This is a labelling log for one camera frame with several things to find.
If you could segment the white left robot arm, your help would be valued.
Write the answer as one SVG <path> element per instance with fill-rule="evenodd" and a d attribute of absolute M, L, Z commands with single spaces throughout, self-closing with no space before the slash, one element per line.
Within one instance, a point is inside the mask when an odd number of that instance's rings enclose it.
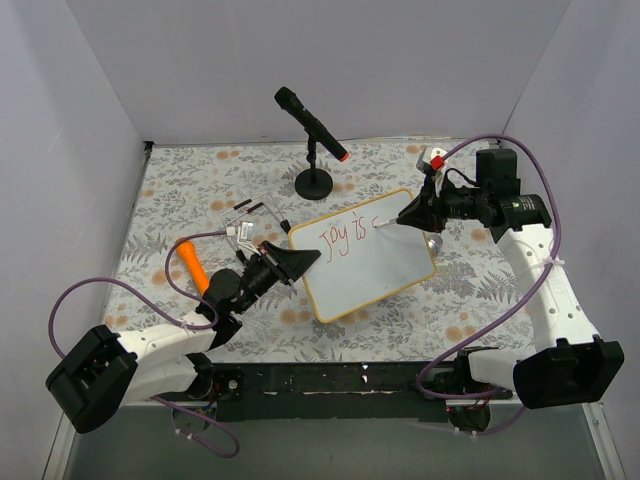
<path fill-rule="evenodd" d="M 320 256 L 315 249 L 289 250 L 264 241 L 242 273 L 225 268 L 205 277 L 196 309 L 183 317 L 123 333 L 105 325 L 92 328 L 62 356 L 45 387 L 81 434 L 102 426 L 119 408 L 154 396 L 215 395 L 220 381 L 207 352 L 239 331 L 237 315 L 275 284 L 295 283 Z"/>

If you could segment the yellow framed whiteboard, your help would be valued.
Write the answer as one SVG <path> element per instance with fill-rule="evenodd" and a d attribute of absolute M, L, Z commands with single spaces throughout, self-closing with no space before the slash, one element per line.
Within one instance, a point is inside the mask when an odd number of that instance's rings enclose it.
<path fill-rule="evenodd" d="M 433 255 L 422 231 L 383 224 L 412 199 L 408 189 L 398 189 L 289 232 L 294 250 L 320 252 L 303 275 L 320 322 L 333 322 L 435 274 Z"/>

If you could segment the red whiteboard marker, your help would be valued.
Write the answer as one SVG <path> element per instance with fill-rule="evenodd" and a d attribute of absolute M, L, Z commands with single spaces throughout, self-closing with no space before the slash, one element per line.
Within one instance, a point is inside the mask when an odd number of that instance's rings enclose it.
<path fill-rule="evenodd" d="M 387 220 L 387 221 L 384 221 L 384 222 L 381 222 L 381 223 L 377 223 L 377 224 L 373 225 L 373 228 L 384 228 L 384 227 L 387 227 L 387 226 L 395 225 L 395 224 L 397 224 L 397 220 L 398 219 L 396 217 L 396 218 L 393 218 L 393 219 L 390 219 L 390 220 Z"/>

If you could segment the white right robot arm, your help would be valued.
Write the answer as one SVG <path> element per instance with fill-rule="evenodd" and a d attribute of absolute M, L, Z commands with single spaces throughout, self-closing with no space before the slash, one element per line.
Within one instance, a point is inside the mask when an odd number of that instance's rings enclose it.
<path fill-rule="evenodd" d="M 477 220 L 509 263 L 533 326 L 532 355 L 490 347 L 465 348 L 454 360 L 452 385 L 439 395 L 479 397 L 488 388 L 514 392 L 529 409 L 600 400 L 624 362 L 616 341 L 589 321 L 554 250 L 556 222 L 538 195 L 524 195 L 517 155 L 510 149 L 476 154 L 476 173 L 457 187 L 445 160 L 422 154 L 425 180 L 397 224 L 440 233 L 447 220 Z"/>

